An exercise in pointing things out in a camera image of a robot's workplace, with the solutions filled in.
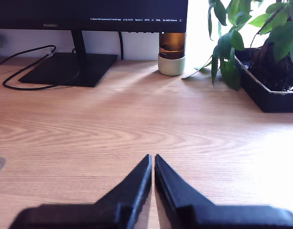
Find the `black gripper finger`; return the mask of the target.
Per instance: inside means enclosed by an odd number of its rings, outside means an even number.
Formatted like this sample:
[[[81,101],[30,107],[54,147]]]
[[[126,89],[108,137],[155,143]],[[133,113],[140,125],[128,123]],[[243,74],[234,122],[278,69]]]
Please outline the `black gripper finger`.
[[[152,184],[152,157],[147,154],[120,182],[95,203],[96,229],[132,229]]]
[[[195,206],[214,206],[207,197],[189,185],[157,154],[155,186],[173,229],[195,229]]]

